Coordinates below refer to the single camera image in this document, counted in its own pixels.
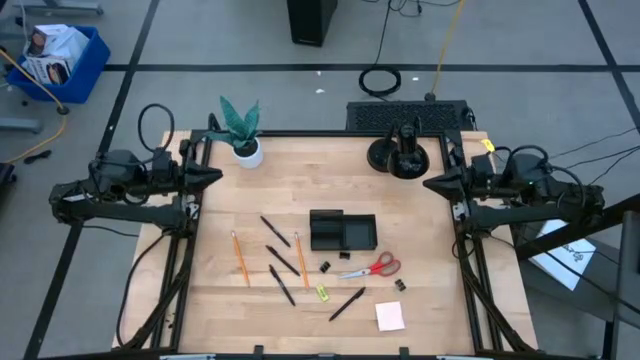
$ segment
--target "black computer tower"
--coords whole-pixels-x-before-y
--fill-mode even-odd
[[[291,40],[322,46],[338,0],[287,0]]]

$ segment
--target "blue bin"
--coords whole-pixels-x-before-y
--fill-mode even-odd
[[[74,26],[89,38],[87,47],[76,63],[71,77],[63,85],[44,85],[63,103],[84,104],[98,81],[104,65],[111,55],[111,51],[102,41],[98,29],[86,26]],[[31,98],[42,101],[53,101],[42,89],[29,81],[18,69],[11,70],[7,82],[21,88]]]

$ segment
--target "yellow cable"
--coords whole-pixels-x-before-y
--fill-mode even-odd
[[[444,56],[447,53],[447,48],[449,47],[449,43],[451,42],[451,38],[453,37],[453,31],[456,28],[456,24],[458,23],[458,18],[460,17],[460,13],[462,13],[462,8],[464,7],[464,3],[466,0],[461,0],[458,4],[458,8],[456,9],[456,14],[453,16],[453,20],[451,20],[451,25],[449,25],[449,30],[447,30],[447,37],[444,40],[444,45],[442,45],[442,51],[440,52],[440,60],[438,61],[438,68],[436,69],[436,77],[433,80],[433,86],[431,87],[431,93],[436,93],[436,87],[438,86],[438,80],[440,80],[440,68],[442,67],[442,62],[444,61]]]
[[[36,84],[40,89],[42,89],[42,91],[44,91],[47,95],[49,95],[49,97],[51,97],[51,99],[53,99],[53,101],[55,101],[56,105],[58,105],[58,109],[63,110],[66,109],[64,107],[64,105],[62,105],[62,103],[60,102],[60,100],[58,100],[58,98],[53,95],[51,93],[51,91],[49,91],[49,89],[47,89],[46,87],[44,87],[44,85],[40,84],[40,82],[38,82],[36,79],[34,79],[31,75],[29,75],[29,73],[22,68],[22,66],[20,66],[15,60],[13,60],[13,58],[11,58],[11,56],[9,56],[7,53],[5,53],[2,49],[0,49],[0,55],[2,55],[5,59],[7,59],[7,61],[9,61],[13,66],[15,66],[16,69],[18,69],[27,79],[29,79],[32,83]],[[29,154],[31,154],[32,152],[40,149],[41,147],[45,146],[46,144],[52,142],[53,140],[57,139],[60,135],[62,135],[62,133],[64,132],[64,129],[67,126],[67,116],[66,115],[62,115],[62,123],[60,124],[60,129],[58,129],[58,132],[55,133],[55,135],[53,135],[52,137],[42,141],[41,143],[39,143],[38,145],[28,149],[27,151],[23,152],[21,155],[14,157],[13,159],[9,159],[7,161],[5,161],[4,163],[7,164],[12,164],[22,158],[27,157]]]

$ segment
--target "snake plant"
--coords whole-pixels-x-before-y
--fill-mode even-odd
[[[251,145],[258,135],[258,121],[260,120],[260,108],[258,102],[253,105],[251,109],[244,116],[244,119],[238,115],[238,112],[233,108],[233,105],[220,96],[220,106],[222,107],[222,113],[224,114],[225,123],[229,132],[208,132],[206,135],[217,141],[223,141],[233,146],[235,149],[242,149],[245,146]]]

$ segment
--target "potted plant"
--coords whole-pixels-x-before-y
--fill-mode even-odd
[[[244,119],[238,115],[229,100],[220,97],[220,106],[224,114],[229,132],[209,132],[207,136],[212,140],[223,141],[233,147],[233,155],[243,168],[253,169],[260,165],[263,159],[260,140],[256,137],[260,108],[258,102],[249,109]]]

